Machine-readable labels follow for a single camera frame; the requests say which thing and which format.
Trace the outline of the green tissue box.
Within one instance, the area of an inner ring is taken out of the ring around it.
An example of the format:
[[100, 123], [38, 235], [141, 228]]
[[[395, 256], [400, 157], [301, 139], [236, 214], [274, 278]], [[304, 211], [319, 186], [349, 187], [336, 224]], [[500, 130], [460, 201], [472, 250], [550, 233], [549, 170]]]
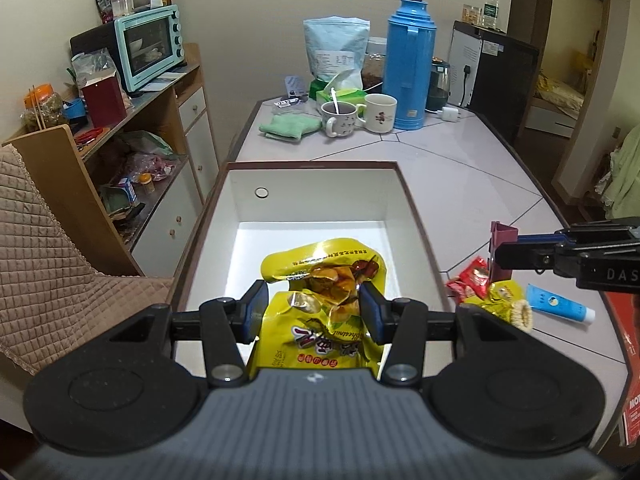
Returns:
[[358, 70], [343, 70], [333, 76], [329, 82], [316, 78], [311, 81], [309, 87], [309, 99], [314, 102], [316, 110], [320, 110], [324, 103], [332, 103], [333, 96], [338, 102], [357, 105], [364, 103], [366, 95]]

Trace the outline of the light blue foil bag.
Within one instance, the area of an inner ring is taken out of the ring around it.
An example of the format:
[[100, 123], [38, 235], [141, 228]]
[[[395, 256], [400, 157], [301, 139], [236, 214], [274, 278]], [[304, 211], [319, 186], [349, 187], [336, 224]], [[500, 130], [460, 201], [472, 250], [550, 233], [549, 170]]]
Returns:
[[311, 75], [326, 84], [337, 76], [340, 88], [361, 89], [370, 22], [326, 16], [307, 18], [303, 29]]

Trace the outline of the teal toaster oven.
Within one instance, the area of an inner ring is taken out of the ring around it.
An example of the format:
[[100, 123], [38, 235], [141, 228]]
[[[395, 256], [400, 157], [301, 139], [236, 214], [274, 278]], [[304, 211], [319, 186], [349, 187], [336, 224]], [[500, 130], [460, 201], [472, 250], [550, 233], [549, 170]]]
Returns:
[[114, 32], [128, 93], [184, 62], [180, 12], [174, 4], [118, 18]]

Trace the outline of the patterned mug with spoon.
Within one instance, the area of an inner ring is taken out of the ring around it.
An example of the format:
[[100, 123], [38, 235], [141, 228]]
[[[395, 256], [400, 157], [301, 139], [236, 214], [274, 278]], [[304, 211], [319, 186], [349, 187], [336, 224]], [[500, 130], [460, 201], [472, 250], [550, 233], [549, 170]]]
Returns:
[[338, 101], [323, 103], [320, 107], [324, 134], [330, 139], [346, 138], [366, 123], [360, 112], [366, 107], [363, 104], [352, 104]]

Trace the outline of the white power adapter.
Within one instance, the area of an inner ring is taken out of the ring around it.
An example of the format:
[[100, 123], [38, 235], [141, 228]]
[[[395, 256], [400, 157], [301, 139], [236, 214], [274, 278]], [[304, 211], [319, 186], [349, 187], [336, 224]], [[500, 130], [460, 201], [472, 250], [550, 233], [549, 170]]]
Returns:
[[443, 122], [457, 122], [460, 119], [460, 110], [455, 106], [444, 106], [438, 112], [438, 116]]

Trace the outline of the dark red box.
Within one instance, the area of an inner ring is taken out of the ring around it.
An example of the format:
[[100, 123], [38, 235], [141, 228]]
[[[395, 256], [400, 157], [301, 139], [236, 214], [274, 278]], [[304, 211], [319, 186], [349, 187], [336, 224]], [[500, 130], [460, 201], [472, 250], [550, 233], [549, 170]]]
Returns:
[[126, 117], [126, 107], [115, 75], [90, 80], [81, 88], [94, 128], [111, 127]]

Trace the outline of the white mug with red print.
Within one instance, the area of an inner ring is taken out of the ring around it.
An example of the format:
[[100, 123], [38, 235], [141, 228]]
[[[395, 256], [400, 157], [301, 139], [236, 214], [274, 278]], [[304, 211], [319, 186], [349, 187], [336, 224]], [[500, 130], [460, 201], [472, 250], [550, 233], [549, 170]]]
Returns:
[[368, 94], [363, 104], [357, 105], [360, 122], [367, 131], [377, 134], [390, 133], [394, 128], [397, 100], [382, 93]]

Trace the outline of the blue thermos flask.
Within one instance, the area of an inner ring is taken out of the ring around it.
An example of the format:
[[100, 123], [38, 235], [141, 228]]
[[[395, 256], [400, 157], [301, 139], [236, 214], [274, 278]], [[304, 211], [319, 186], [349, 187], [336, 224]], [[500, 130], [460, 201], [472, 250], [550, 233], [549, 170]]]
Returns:
[[400, 0], [388, 19], [383, 92], [397, 101], [395, 129], [423, 127], [436, 32], [424, 0]]

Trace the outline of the small yellow snack packet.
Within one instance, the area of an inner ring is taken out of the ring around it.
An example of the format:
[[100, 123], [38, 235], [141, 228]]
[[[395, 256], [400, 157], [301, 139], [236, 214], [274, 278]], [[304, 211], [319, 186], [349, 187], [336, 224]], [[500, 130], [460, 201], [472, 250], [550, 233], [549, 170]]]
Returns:
[[496, 281], [488, 286], [486, 297], [472, 296], [463, 300], [464, 304], [481, 307], [488, 312], [510, 322], [512, 314], [521, 310], [525, 294], [521, 286], [513, 280]]

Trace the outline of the blue hand cream tube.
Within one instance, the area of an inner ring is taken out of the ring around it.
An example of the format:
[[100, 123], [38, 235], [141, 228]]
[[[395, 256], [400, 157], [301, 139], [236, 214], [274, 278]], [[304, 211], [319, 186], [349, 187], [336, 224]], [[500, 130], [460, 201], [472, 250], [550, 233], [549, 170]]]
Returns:
[[528, 284], [526, 287], [526, 300], [534, 311], [565, 318], [572, 322], [590, 325], [596, 319], [596, 312], [592, 309], [533, 284]]

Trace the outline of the beige ring cracker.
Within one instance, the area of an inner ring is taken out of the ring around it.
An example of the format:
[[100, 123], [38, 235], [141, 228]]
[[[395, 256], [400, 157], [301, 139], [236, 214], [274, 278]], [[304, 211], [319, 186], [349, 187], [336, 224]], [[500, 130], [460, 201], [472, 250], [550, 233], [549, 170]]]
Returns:
[[526, 299], [518, 299], [512, 302], [509, 322], [525, 333], [530, 333], [533, 330], [533, 309]]

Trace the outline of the quilted beige chair cover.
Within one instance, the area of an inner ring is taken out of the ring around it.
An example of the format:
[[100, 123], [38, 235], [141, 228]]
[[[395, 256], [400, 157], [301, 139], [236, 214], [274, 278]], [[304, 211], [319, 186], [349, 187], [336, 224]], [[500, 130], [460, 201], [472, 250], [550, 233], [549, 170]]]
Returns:
[[171, 278], [96, 270], [62, 229], [20, 153], [1, 149], [1, 354], [26, 373], [169, 297]]

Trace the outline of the large yellow snack bag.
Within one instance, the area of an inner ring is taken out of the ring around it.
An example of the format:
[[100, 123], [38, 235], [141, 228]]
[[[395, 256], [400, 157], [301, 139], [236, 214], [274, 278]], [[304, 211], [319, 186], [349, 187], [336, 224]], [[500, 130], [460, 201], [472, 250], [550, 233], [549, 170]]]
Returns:
[[377, 373], [383, 348], [364, 325], [358, 288], [385, 289], [386, 264], [374, 249], [353, 238], [276, 252], [262, 260], [262, 278], [286, 283], [270, 300], [248, 366], [254, 377], [266, 368], [347, 370]]

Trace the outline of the red snack packet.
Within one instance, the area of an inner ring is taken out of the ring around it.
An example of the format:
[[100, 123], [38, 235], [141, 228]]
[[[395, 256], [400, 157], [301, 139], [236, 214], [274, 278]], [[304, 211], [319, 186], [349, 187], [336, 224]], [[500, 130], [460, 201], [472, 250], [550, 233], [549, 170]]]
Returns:
[[454, 294], [457, 302], [477, 298], [484, 300], [488, 294], [489, 270], [486, 260], [476, 256], [455, 277], [446, 283], [446, 287]]

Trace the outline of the green folded cloth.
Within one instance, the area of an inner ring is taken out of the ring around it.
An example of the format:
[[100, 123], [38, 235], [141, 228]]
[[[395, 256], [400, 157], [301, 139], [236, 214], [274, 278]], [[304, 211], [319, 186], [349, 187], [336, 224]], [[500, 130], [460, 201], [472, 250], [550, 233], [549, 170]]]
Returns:
[[267, 138], [283, 142], [299, 143], [303, 136], [318, 131], [321, 119], [303, 114], [274, 115], [268, 124], [261, 124], [259, 131]]

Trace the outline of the orange lid glass jar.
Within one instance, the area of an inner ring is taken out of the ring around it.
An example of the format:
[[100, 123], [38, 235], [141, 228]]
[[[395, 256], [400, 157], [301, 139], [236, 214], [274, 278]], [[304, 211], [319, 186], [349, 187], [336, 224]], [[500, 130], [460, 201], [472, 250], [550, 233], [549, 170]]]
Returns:
[[27, 132], [40, 131], [66, 124], [63, 100], [50, 84], [32, 87], [23, 98], [24, 112], [21, 114]]

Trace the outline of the red cardboard box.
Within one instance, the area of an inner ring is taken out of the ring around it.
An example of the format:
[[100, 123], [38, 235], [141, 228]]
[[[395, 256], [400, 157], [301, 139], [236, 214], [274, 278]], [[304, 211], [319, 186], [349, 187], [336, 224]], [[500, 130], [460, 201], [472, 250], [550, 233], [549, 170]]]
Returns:
[[616, 323], [625, 361], [629, 368], [629, 380], [620, 420], [622, 445], [639, 443], [639, 297], [622, 292], [607, 292]]

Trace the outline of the brown storage box white inside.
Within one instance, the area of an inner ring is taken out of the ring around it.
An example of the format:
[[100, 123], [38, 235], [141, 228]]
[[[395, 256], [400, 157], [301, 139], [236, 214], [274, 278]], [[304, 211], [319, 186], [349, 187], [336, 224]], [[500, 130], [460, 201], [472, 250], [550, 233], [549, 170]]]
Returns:
[[268, 255], [340, 237], [383, 257], [388, 298], [448, 310], [416, 203], [393, 162], [239, 162], [224, 170], [183, 266], [179, 306], [239, 298]]

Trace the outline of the wooden shelf cabinet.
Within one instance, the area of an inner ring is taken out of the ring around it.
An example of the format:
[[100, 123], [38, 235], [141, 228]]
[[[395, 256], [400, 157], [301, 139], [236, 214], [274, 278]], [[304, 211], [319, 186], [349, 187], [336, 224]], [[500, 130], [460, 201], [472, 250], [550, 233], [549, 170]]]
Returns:
[[106, 274], [174, 275], [219, 170], [197, 44], [111, 127], [23, 133], [16, 148], [63, 230]]

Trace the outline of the black refrigerator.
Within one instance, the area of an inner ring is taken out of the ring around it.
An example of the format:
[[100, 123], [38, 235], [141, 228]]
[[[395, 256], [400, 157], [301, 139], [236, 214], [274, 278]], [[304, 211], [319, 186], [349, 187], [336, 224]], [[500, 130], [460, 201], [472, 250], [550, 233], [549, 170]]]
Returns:
[[513, 143], [524, 125], [539, 49], [503, 32], [456, 21], [448, 53], [449, 100]]

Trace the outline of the dark green electric kettle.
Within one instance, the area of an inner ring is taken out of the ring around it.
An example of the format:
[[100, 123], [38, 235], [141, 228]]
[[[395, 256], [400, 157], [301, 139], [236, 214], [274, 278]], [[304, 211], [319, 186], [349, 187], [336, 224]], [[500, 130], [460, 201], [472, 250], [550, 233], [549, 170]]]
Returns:
[[425, 104], [427, 112], [436, 113], [447, 104], [450, 88], [449, 70], [450, 65], [447, 62], [440, 58], [433, 58]]

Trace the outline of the white striped card stand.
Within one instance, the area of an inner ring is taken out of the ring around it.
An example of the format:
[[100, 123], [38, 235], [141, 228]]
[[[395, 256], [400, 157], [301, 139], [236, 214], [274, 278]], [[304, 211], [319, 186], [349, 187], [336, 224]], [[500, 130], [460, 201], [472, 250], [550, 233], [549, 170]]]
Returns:
[[288, 99], [306, 100], [308, 98], [308, 88], [301, 76], [288, 75], [284, 78], [284, 84]]

